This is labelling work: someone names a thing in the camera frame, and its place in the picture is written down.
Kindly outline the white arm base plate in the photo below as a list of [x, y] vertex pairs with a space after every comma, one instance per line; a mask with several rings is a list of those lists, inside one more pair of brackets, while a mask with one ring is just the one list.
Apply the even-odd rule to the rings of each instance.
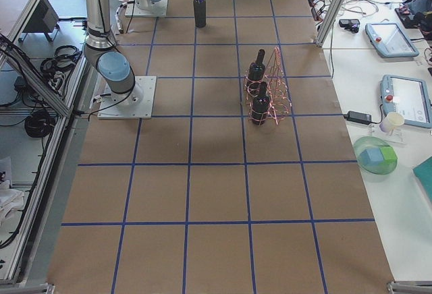
[[167, 15], [168, 0], [151, 2], [150, 0], [129, 0], [125, 15], [139, 18], [164, 18]]
[[156, 76], [136, 76], [135, 87], [131, 94], [112, 93], [107, 83], [101, 100], [102, 110], [97, 113], [99, 119], [150, 119], [157, 85]]

